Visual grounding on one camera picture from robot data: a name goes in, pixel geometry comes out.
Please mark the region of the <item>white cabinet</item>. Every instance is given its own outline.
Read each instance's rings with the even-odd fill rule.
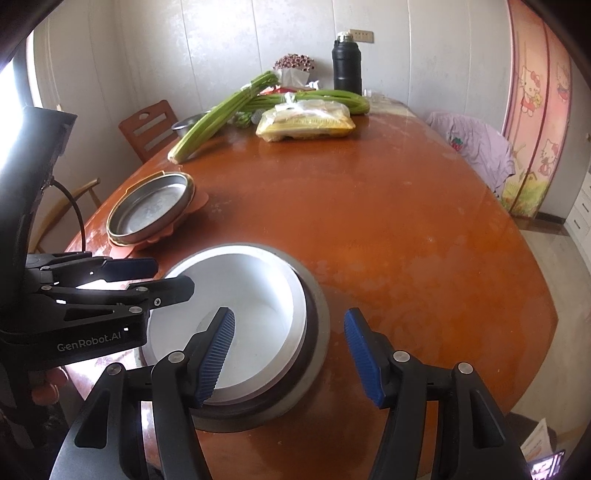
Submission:
[[[587,172],[581,190],[564,224],[591,271],[591,174]]]

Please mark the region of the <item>electrical outlet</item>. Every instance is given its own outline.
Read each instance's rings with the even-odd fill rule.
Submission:
[[[374,42],[374,32],[370,32],[369,30],[349,30],[349,33],[352,35],[353,40],[355,41],[363,41],[365,43],[373,43]]]

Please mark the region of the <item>metal lid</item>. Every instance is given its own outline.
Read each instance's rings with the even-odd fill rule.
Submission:
[[[336,36],[337,41],[343,42],[353,42],[353,35],[349,31],[339,32]]]

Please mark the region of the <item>wooden table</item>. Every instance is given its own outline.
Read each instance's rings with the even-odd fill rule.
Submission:
[[[199,432],[214,479],[366,479],[387,412],[365,397],[343,335],[358,306],[370,326],[424,363],[475,366],[504,412],[538,372],[557,314],[538,265],[500,203],[426,124],[405,109],[355,117],[342,139],[268,144],[228,128],[180,169],[209,203],[141,252],[158,275],[201,249],[254,242],[300,260],[326,295],[323,369],[283,417],[232,434]],[[87,224],[88,249],[109,255],[106,217],[132,183],[178,170],[158,153]],[[74,240],[71,249],[79,249]],[[105,365],[139,365],[132,351],[69,366],[83,396]],[[158,464],[150,408],[148,460]],[[436,406],[427,413],[421,472],[430,469]]]

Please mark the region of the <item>black thermos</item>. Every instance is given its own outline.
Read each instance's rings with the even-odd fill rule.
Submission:
[[[341,32],[333,48],[335,90],[361,95],[361,52],[349,32]]]

